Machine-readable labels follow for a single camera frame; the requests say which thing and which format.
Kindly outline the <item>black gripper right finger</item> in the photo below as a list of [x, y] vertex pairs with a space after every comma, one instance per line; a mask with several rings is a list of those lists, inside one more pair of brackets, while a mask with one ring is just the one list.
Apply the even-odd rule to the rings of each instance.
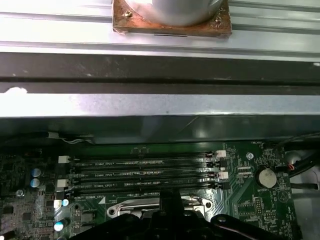
[[206, 220], [199, 211], [186, 210], [179, 191], [171, 191], [171, 232], [174, 240], [279, 240], [280, 237], [226, 214]]

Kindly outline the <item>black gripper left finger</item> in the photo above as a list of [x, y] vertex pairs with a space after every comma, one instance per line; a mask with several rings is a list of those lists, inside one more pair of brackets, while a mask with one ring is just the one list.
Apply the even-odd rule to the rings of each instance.
[[171, 192], [162, 191], [159, 210], [147, 211], [140, 218], [122, 214], [97, 226], [100, 240], [169, 240], [171, 238]]

